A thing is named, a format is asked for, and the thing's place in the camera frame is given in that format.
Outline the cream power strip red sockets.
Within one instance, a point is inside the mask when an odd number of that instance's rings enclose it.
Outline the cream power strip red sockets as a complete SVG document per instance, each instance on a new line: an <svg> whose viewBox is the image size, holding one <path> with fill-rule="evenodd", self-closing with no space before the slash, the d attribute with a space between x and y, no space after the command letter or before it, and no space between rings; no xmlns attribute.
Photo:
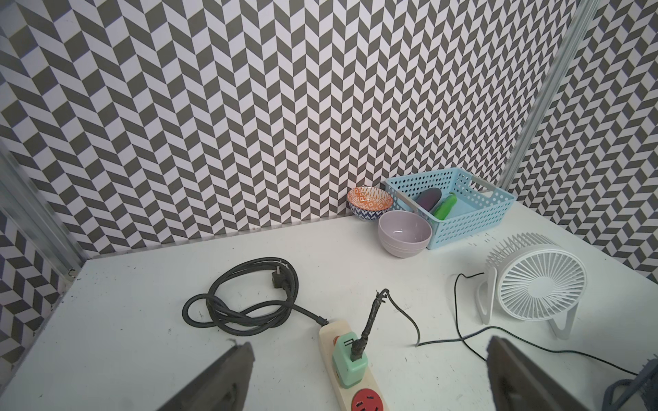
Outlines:
<svg viewBox="0 0 658 411"><path fill-rule="evenodd" d="M351 346L358 339L348 322L335 320L319 331L320 356L342 411L389 410L368 364L368 356L351 359Z"/></svg>

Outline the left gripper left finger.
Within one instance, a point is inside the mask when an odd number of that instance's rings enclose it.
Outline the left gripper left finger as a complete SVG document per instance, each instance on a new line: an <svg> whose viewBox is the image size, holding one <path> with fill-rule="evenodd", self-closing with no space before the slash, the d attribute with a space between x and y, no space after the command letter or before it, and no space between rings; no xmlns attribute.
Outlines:
<svg viewBox="0 0 658 411"><path fill-rule="evenodd" d="M159 411L243 410L254 363L252 345L235 344Z"/></svg>

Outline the green power adapter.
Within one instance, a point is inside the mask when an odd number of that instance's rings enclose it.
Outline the green power adapter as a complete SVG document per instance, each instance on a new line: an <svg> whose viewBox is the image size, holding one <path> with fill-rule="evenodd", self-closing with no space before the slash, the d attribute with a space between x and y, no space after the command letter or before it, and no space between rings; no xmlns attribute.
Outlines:
<svg viewBox="0 0 658 411"><path fill-rule="evenodd" d="M346 389L360 383L368 368L366 354L362 354L359 359L351 359L351 348L356 339L355 332L348 332L336 337L334 341L332 366L337 373L339 385Z"/></svg>

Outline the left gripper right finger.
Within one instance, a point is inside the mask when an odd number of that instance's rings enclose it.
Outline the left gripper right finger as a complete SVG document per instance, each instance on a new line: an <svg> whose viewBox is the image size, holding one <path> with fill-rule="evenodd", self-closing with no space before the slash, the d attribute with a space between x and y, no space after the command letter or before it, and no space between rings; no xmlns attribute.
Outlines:
<svg viewBox="0 0 658 411"><path fill-rule="evenodd" d="M488 344L488 378L497 410L584 410L565 390L509 340Z"/></svg>

